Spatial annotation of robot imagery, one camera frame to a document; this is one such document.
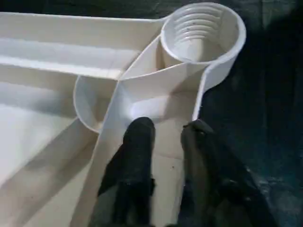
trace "round opening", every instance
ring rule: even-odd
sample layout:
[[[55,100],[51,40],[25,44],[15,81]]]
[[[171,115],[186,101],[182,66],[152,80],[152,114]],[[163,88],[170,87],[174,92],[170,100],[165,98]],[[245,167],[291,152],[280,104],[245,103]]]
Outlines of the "round opening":
[[[204,2],[175,11],[162,28],[161,43],[174,59],[211,63],[236,46],[241,33],[246,33],[245,26],[234,11]]]

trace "white plastic structure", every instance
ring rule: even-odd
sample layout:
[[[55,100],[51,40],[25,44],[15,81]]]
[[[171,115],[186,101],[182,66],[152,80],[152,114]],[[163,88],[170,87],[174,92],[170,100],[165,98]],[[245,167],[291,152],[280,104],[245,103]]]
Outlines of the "white plastic structure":
[[[245,39],[234,11],[207,2],[159,20],[0,13],[0,226],[87,226],[106,165],[140,116],[156,125],[152,224],[175,223],[182,126]]]

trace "black cloth background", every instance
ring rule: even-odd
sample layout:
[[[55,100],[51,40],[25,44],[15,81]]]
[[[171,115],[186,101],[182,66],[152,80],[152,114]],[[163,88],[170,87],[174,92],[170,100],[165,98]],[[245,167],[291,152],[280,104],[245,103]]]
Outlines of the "black cloth background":
[[[198,0],[2,0],[2,11],[160,18]],[[303,226],[303,7],[301,0],[217,0],[248,37],[200,117],[254,173],[280,226]]]

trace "cylindrical cup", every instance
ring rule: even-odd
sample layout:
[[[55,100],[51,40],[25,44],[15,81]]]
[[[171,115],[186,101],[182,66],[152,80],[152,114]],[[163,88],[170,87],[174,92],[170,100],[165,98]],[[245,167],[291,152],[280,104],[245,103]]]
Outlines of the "cylindrical cup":
[[[232,9],[211,2],[186,5],[172,13],[161,30],[166,67],[189,62],[210,65],[234,55],[245,40],[246,29]]]

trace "dark fabric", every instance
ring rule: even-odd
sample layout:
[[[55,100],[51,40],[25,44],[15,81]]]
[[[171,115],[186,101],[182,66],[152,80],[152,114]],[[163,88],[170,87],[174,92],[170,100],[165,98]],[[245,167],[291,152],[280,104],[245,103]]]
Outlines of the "dark fabric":
[[[280,226],[301,227],[303,8],[284,15],[285,5],[276,2],[274,19],[263,14],[259,29],[248,26],[232,72],[206,93],[200,117],[254,173]]]

